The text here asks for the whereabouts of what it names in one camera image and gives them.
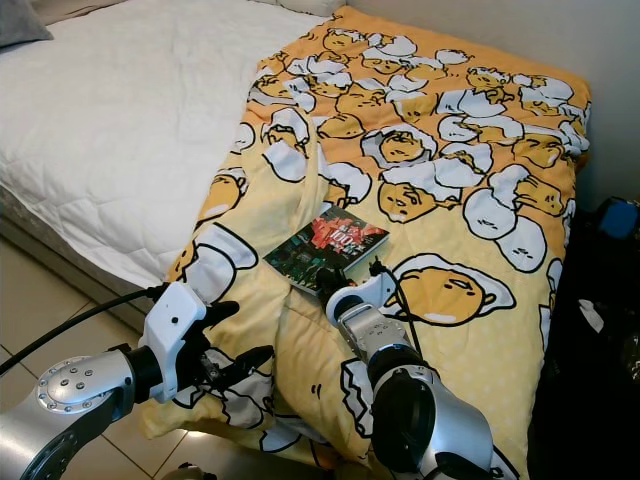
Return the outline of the blue plastic object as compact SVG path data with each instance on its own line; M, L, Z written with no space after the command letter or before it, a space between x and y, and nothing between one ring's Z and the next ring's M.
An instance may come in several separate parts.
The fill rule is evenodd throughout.
M618 241L640 241L640 201L609 197L596 210L596 230Z

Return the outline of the white quilted mattress pad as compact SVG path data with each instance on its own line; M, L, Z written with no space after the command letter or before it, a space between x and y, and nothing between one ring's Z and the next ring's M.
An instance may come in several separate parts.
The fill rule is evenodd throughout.
M186 247L261 60L323 18L256 0L123 0L0 56L6 214L114 291Z

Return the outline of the yellow cartoon egg blanket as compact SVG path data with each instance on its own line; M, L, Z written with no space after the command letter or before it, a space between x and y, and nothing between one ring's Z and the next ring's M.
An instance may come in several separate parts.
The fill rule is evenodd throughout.
M168 279L239 312L207 332L228 360L271 346L269 388L143 404L143 433L183 429L325 470L384 476L369 375L323 303L265 256L326 207L390 233L398 291L381 312L416 335L526 475L550 308L588 150L579 77L342 6L260 61L227 159Z

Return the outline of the dark red green book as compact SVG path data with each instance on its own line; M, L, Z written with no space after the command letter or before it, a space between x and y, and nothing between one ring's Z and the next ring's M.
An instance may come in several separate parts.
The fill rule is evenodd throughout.
M301 291L315 296L321 271L346 275L353 265L387 241L388 230L342 207L325 207L265 256L271 268Z

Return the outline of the dark robot left leg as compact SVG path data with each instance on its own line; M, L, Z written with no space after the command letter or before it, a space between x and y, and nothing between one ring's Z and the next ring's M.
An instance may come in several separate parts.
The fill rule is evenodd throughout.
M202 470L195 463L180 463L178 468L170 471L165 480L219 480L218 475Z

